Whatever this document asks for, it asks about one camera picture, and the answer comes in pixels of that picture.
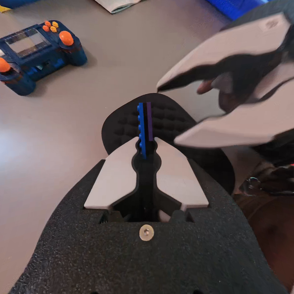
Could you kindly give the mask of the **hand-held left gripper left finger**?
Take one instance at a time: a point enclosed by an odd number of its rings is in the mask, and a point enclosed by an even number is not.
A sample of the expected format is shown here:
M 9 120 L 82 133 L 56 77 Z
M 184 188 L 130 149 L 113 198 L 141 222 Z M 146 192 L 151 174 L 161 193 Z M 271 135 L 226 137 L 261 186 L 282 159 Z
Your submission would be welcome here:
M 111 210 L 114 205 L 135 191 L 137 173 L 132 166 L 132 160 L 137 154 L 138 139 L 131 139 L 105 159 L 84 208 Z

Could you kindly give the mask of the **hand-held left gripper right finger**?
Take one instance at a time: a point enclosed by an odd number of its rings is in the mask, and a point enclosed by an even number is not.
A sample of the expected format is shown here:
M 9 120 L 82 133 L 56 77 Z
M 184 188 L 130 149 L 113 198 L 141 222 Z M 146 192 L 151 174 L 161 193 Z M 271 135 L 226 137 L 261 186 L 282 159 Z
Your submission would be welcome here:
M 155 138 L 156 155 L 160 167 L 156 172 L 158 208 L 160 210 L 187 210 L 207 208 L 209 205 L 187 157 L 160 138 Z

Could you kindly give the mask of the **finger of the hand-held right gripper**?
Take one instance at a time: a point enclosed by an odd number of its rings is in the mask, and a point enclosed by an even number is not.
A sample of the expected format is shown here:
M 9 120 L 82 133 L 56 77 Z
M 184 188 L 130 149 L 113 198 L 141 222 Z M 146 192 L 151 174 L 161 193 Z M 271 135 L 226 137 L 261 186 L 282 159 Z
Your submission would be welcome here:
M 158 92 L 211 80 L 242 66 L 263 65 L 280 52 L 291 30 L 284 13 L 223 30 L 202 42 L 157 83 Z
M 293 79 L 268 99 L 243 104 L 227 115 L 211 117 L 180 134 L 174 143 L 186 147 L 261 145 L 294 127 Z

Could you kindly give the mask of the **blue and purple brick assembly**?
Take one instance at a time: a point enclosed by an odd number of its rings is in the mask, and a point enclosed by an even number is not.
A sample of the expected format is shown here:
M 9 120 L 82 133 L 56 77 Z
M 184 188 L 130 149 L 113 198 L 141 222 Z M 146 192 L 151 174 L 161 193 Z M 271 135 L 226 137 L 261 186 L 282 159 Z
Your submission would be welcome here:
M 143 159 L 147 159 L 154 149 L 151 102 L 139 103 L 137 110 L 139 112 L 139 148 Z

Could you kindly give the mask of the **person's right hand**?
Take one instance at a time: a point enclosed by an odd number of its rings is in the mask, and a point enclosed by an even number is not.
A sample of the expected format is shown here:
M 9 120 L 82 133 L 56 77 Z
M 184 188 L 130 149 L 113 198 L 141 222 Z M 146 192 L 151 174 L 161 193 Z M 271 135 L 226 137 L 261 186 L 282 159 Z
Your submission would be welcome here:
M 203 81 L 197 89 L 197 94 L 204 94 L 216 86 L 219 89 L 219 108 L 225 113 L 230 113 L 239 105 L 245 103 L 252 95 L 252 90 L 237 90 L 234 92 L 233 82 L 230 79 L 215 79 Z

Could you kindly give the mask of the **blue storage bin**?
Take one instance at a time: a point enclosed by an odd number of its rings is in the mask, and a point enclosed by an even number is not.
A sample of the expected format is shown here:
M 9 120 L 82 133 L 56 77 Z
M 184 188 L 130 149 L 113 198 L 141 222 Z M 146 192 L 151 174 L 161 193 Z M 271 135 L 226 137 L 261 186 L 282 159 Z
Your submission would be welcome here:
M 236 20 L 269 0 L 207 0 L 207 2 L 230 20 Z

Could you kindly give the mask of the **black quilted wrist rest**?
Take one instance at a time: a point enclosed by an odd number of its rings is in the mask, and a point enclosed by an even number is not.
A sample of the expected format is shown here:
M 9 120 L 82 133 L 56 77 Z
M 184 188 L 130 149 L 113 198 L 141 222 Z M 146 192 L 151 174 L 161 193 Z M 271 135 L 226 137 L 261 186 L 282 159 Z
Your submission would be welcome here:
M 232 164 L 221 149 L 191 149 L 174 144 L 179 134 L 195 126 L 197 122 L 173 99 L 157 93 L 142 95 L 112 112 L 101 130 L 101 138 L 108 155 L 121 145 L 139 136 L 137 106 L 150 102 L 153 137 L 158 137 L 177 148 L 187 158 L 194 160 L 204 171 L 232 194 L 235 174 Z

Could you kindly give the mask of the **person's brown trousers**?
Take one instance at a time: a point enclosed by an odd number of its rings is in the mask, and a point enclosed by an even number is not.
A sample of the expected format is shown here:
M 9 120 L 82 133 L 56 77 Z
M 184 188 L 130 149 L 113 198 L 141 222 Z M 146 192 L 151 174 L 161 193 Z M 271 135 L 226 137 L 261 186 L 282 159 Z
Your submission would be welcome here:
M 246 196 L 234 200 L 252 227 L 259 246 L 274 274 L 293 293 L 294 199 L 293 196 Z

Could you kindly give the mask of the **brick instruction booklet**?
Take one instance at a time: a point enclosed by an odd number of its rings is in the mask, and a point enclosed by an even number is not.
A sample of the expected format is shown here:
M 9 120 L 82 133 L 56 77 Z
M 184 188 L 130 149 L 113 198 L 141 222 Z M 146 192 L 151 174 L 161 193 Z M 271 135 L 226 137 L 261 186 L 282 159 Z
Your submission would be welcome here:
M 115 14 L 138 4 L 141 0 L 95 0 L 95 2 L 109 13 Z

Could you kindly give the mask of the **dark blue brick game console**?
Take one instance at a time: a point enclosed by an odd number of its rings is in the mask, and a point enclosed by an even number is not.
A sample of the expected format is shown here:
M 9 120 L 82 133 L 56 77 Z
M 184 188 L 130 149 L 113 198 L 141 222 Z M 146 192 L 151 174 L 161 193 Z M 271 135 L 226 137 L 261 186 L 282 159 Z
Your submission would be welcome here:
M 57 20 L 2 37 L 0 49 L 1 83 L 20 96 L 31 94 L 37 81 L 61 68 L 88 61 L 79 38 Z

